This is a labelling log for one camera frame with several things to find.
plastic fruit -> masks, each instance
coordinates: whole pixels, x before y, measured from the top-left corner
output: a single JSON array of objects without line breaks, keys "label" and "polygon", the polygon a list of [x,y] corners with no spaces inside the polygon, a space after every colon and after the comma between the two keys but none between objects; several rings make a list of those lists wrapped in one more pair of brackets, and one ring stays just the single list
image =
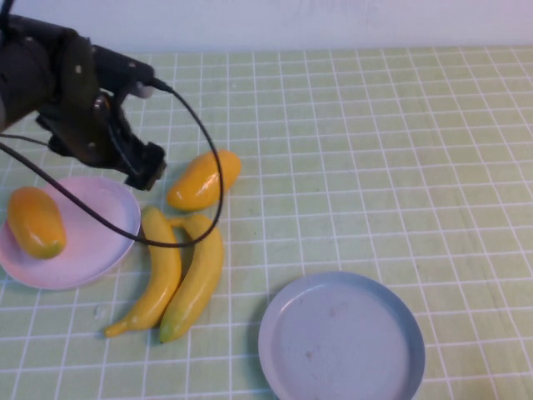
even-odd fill
[{"label": "plastic fruit", "polygon": [[[224,192],[227,192],[241,173],[241,160],[228,150],[219,150]],[[182,211],[208,208],[220,196],[217,162],[211,152],[196,157],[167,193],[167,202]]]},{"label": "plastic fruit", "polygon": [[[169,220],[173,227],[183,228],[192,238],[198,238],[212,221],[202,214]],[[224,263],[222,235],[217,227],[194,247],[187,275],[163,314],[159,327],[162,343],[180,338],[200,317],[215,292]]]},{"label": "plastic fruit", "polygon": [[67,234],[56,202],[38,187],[20,187],[7,203],[7,224],[21,249],[34,258],[49,259],[67,245]]},{"label": "plastic fruit", "polygon": [[[162,212],[156,207],[142,211],[142,230],[147,239],[176,243],[174,232]],[[148,246],[152,261],[150,281],[142,296],[120,321],[107,327],[108,338],[126,331],[149,329],[161,320],[182,276],[182,259],[178,248]]]}]

yellow mango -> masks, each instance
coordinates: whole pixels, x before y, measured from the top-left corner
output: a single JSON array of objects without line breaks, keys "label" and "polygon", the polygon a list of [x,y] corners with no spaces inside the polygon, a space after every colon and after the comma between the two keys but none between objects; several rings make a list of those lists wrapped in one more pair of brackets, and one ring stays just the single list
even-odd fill
[{"label": "yellow mango", "polygon": [[11,193],[7,224],[21,249],[34,258],[54,258],[67,244],[56,202],[38,187],[20,187]]},{"label": "yellow mango", "polygon": [[[219,150],[224,192],[241,173],[241,160],[229,150]],[[167,202],[182,211],[198,211],[215,204],[220,196],[217,162],[211,152],[196,157],[167,193]]]}]

table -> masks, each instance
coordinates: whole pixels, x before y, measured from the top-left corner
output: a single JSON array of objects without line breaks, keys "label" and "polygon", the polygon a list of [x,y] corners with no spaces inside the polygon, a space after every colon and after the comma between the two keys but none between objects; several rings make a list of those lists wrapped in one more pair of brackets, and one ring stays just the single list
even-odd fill
[{"label": "table", "polygon": [[[146,286],[144,247],[78,290],[40,292],[2,272],[2,398],[272,399],[257,357],[267,304],[295,278],[339,269],[384,283],[415,314],[427,351],[418,399],[533,398],[533,47],[134,56],[242,159],[217,293],[182,340],[106,341]],[[126,109],[169,162],[134,193],[173,214],[164,194],[207,145],[164,93]],[[29,118],[11,133],[47,136]],[[123,180],[10,143],[55,178]],[[26,184],[42,181],[1,156],[4,218]]]}]

green grid tablecloth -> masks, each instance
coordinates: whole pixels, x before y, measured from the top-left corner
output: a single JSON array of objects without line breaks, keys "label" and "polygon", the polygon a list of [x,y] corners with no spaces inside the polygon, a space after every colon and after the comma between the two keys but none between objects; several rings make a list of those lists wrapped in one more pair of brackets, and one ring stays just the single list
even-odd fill
[{"label": "green grid tablecloth", "polygon": [[[533,49],[137,56],[242,158],[217,293],[182,340],[106,341],[146,285],[145,248],[79,290],[39,292],[2,272],[3,399],[272,399],[257,357],[265,307],[291,280],[338,269],[385,283],[416,315],[418,399],[533,398]],[[135,194],[172,214],[164,193],[207,145],[167,95],[126,108],[169,162]],[[47,136],[31,119],[11,131]],[[55,178],[102,174],[11,143]],[[42,184],[5,156],[0,183],[3,217],[14,188]]]}]

black cable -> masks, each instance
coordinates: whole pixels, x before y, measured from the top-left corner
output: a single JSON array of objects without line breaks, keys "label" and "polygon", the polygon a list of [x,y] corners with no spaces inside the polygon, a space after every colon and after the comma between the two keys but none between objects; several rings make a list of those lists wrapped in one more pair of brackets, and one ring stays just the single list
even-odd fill
[{"label": "black cable", "polygon": [[3,0],[2,10],[0,10],[0,30],[6,34],[7,25],[9,23],[9,12],[15,0]]},{"label": "black cable", "polygon": [[218,198],[218,208],[217,212],[215,214],[215,217],[212,220],[211,226],[199,237],[192,239],[189,242],[185,243],[164,243],[164,242],[156,242],[150,239],[146,239],[144,237],[140,237],[138,235],[133,235],[129,232],[124,231],[123,229],[116,227],[112,223],[110,223],[107,219],[99,215],[97,212],[92,210],[87,204],[82,202],[79,198],[77,198],[75,195],[70,193],[61,183],[56,181],[53,177],[48,175],[46,172],[44,172],[40,167],[35,165],[33,162],[28,160],[26,157],[24,157],[19,152],[13,150],[8,145],[0,142],[0,150],[5,152],[6,154],[10,155],[11,157],[15,158],[20,163],[24,164],[26,167],[34,171],[38,176],[40,176],[42,179],[44,179],[47,183],[52,185],[54,188],[56,188],[63,196],[68,198],[71,202],[76,204],[78,207],[80,207],[85,213],[89,214],[91,217],[96,219],[98,222],[100,222],[103,226],[106,228],[111,229],[115,233],[118,233],[125,238],[131,239],[134,242],[146,244],[148,246],[156,246],[159,248],[187,248],[190,246],[193,246],[199,242],[201,242],[203,239],[205,239],[209,234],[212,232],[212,230],[217,226],[218,220],[220,219],[220,216],[222,214],[222,204],[224,199],[224,183],[222,181],[222,165],[220,163],[220,158],[218,157],[217,149],[215,148],[215,144],[213,143],[211,136],[209,136],[209,133],[207,132],[206,128],[204,127],[202,121],[200,118],[196,115],[194,110],[192,110],[191,106],[187,103],[187,101],[179,95],[174,89],[166,85],[164,82],[156,79],[153,83],[153,87],[157,88],[159,90],[162,90],[164,92],[168,92],[173,94],[180,103],[183,104],[183,106],[187,109],[187,111],[191,114],[191,116],[194,118],[194,120],[197,122],[198,126],[202,130],[203,135],[205,136],[207,143],[209,143],[209,147],[212,150],[213,156],[215,157],[215,162],[217,163],[217,169],[218,169],[218,182],[220,187],[220,194]]},{"label": "black cable", "polygon": [[9,135],[7,133],[0,133],[0,138],[19,139],[19,140],[24,140],[26,142],[35,143],[35,144],[39,144],[41,146],[48,147],[48,143],[46,143],[46,142],[43,142],[43,141],[37,140],[37,139],[32,139],[31,137],[21,136],[21,135]]}]

